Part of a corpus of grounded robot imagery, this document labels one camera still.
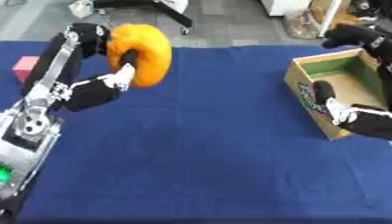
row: green light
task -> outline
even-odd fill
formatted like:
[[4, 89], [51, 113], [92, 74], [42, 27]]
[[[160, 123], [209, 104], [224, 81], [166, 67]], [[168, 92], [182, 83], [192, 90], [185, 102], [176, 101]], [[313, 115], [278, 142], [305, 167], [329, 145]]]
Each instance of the green light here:
[[0, 164], [0, 182], [7, 182], [12, 174], [12, 169], [4, 164]]

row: chair leg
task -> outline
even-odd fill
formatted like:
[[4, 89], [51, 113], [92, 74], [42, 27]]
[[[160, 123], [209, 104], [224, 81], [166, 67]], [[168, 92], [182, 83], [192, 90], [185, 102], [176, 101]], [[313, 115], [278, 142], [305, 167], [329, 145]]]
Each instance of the chair leg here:
[[95, 0], [94, 8], [95, 9], [103, 9], [103, 8], [122, 8], [122, 7], [132, 7], [139, 5], [152, 5], [152, 1], [145, 0]]
[[193, 21], [189, 17], [177, 12], [176, 10], [169, 7], [167, 4], [159, 1], [159, 2], [154, 2], [154, 6], [159, 11], [162, 11], [164, 14], [166, 14], [170, 18], [174, 19], [179, 24], [183, 25], [185, 28], [190, 29], [193, 27]]
[[179, 24], [183, 26], [182, 34], [186, 35], [190, 29], [193, 27], [193, 21], [177, 12], [176, 10], [169, 7], [167, 4], [162, 3], [160, 0], [95, 0], [94, 1], [94, 8], [95, 9], [102, 9], [102, 8], [122, 8], [122, 7], [132, 7], [138, 5], [152, 5], [158, 11], [163, 12], [170, 18], [177, 21]]

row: white cabinet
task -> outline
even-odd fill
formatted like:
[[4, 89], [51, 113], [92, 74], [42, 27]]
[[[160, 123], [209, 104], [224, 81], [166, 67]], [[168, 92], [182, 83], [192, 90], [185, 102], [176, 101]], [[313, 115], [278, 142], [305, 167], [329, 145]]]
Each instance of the white cabinet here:
[[290, 11], [302, 11], [309, 7], [311, 0], [260, 0], [270, 16], [283, 16]]

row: open cardboard box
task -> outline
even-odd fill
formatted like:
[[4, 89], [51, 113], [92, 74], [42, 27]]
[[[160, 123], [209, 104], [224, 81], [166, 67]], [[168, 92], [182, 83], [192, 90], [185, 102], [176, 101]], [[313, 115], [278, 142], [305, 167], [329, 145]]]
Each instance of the open cardboard box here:
[[325, 108], [315, 104], [312, 83], [329, 81], [337, 100], [347, 106], [359, 103], [385, 109], [377, 66], [377, 61], [363, 49], [321, 54], [294, 59], [284, 80], [325, 135], [333, 140], [352, 133], [334, 126]]

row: cable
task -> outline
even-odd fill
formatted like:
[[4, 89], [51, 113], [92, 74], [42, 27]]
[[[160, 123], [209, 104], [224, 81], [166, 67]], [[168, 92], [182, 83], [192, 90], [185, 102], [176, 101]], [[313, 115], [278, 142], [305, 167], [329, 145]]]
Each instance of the cable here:
[[18, 5], [22, 5], [22, 4], [26, 4], [27, 0], [20, 0], [18, 3], [11, 3], [11, 0], [5, 0], [5, 2], [3, 3], [2, 6], [5, 7], [14, 7], [14, 6], [18, 6]]

